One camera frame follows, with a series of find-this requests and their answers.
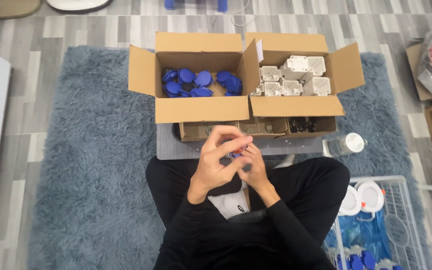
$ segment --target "black sweatpants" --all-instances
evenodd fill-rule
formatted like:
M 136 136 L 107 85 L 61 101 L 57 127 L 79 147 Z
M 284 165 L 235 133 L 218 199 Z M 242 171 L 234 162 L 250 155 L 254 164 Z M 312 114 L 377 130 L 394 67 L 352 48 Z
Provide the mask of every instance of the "black sweatpants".
M 169 226 L 196 171 L 198 160 L 159 160 L 153 157 L 146 169 L 146 179 L 154 203 L 166 227 Z M 286 203 L 308 233 L 320 245 L 329 232 L 345 197 L 350 181 L 346 166 L 336 159 L 319 157 L 289 167 L 268 169 L 267 176 L 279 197 Z M 241 180 L 236 174 L 232 181 L 215 188 L 208 195 L 238 192 Z M 244 244 L 261 244 L 274 249 L 285 245 L 269 218 L 256 223 L 228 222 L 209 201 L 196 253 Z M 249 187 L 252 211 L 266 208 L 255 190 Z

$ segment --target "white wire rack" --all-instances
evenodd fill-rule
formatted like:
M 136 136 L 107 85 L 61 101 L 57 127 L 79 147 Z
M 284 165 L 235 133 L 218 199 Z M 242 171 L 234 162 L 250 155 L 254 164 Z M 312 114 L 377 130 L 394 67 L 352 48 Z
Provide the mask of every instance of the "white wire rack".
M 374 181 L 386 191 L 383 206 L 384 225 L 389 238 L 392 261 L 404 270 L 428 270 L 404 176 L 355 177 L 351 178 L 350 183 L 367 181 Z M 339 253 L 341 258 L 344 258 L 338 218 L 334 222 L 334 230 Z M 343 270 L 349 270 L 344 263 Z

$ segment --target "blue rug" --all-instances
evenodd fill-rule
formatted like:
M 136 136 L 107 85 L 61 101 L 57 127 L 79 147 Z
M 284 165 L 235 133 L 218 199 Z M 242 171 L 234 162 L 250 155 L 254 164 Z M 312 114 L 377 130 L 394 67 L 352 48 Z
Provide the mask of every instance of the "blue rug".
M 385 60 L 361 55 L 366 85 L 339 95 L 340 132 L 369 145 L 341 158 L 352 176 L 404 175 L 423 208 Z M 30 232 L 28 269 L 152 269 L 164 228 L 145 180 L 156 154 L 153 97 L 129 92 L 128 51 L 70 47 L 59 75 Z M 426 235 L 418 222 L 423 249 Z

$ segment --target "blue stool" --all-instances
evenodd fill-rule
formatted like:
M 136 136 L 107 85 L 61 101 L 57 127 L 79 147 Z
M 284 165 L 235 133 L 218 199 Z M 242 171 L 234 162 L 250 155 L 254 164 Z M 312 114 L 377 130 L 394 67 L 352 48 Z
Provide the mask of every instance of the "blue stool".
M 174 0 L 164 0 L 164 7 L 167 10 L 174 10 Z M 228 11 L 228 0 L 217 0 L 217 11 Z

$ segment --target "gray wood floor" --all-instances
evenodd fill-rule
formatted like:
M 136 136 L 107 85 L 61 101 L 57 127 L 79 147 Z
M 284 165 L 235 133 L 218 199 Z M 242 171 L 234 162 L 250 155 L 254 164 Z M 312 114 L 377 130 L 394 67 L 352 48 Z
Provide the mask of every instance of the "gray wood floor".
M 432 184 L 432 144 L 411 79 L 405 48 L 432 29 L 432 0 L 243 0 L 216 12 L 215 0 L 114 0 L 84 15 L 60 15 L 46 4 L 30 17 L 0 21 L 0 56 L 13 67 L 0 166 L 0 270 L 26 269 L 35 188 L 43 159 L 55 81 L 68 46 L 154 48 L 156 31 L 320 33 L 330 51 L 357 41 L 386 60 L 400 122 L 421 183 Z M 422 192 L 432 244 L 432 192 Z

